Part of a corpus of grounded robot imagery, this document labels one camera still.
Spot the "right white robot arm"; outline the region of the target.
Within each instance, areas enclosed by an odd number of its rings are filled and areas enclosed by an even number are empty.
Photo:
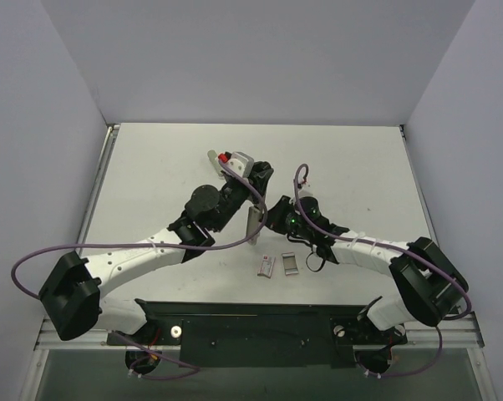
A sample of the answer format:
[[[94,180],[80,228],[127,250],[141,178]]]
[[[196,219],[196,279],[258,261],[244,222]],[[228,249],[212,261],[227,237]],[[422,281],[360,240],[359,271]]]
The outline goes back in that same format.
[[[310,196],[299,202],[283,196],[267,212],[266,227],[310,247],[322,265],[358,266],[394,281],[396,294],[378,297],[362,310],[357,329],[368,342],[406,322],[438,326],[469,291],[467,281],[431,239],[395,242],[358,234],[330,222]]]

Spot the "large black beige stapler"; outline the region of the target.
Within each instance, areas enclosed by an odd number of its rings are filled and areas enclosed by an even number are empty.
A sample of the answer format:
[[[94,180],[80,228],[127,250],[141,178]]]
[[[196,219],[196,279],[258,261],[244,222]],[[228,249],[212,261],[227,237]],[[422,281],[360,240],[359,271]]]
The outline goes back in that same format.
[[[246,220],[246,237],[247,243],[251,246],[257,244],[260,236],[259,226],[262,223],[263,211],[258,206],[250,206]]]

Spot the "red white staple box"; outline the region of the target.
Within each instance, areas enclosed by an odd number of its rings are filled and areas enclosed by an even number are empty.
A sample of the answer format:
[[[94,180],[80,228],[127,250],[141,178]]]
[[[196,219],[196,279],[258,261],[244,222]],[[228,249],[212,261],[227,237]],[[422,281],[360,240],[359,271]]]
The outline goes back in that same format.
[[[258,277],[265,277],[267,279],[270,279],[272,277],[273,273],[273,268],[275,265],[275,260],[276,258],[274,256],[268,256],[264,255],[262,257],[257,276]]]

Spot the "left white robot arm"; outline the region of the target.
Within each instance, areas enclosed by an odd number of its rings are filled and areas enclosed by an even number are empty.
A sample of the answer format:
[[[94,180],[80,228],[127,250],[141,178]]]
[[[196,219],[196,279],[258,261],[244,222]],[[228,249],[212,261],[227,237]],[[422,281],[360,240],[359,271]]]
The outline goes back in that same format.
[[[264,208],[274,169],[266,161],[244,161],[239,152],[220,161],[226,183],[196,188],[176,221],[148,238],[127,246],[105,247],[87,257],[76,251],[62,255],[42,288],[43,304],[59,338],[73,340],[92,329],[128,334],[136,343],[151,341],[155,321],[136,300],[120,300],[111,292],[162,267],[186,263],[216,249],[212,233],[220,232],[246,201]]]

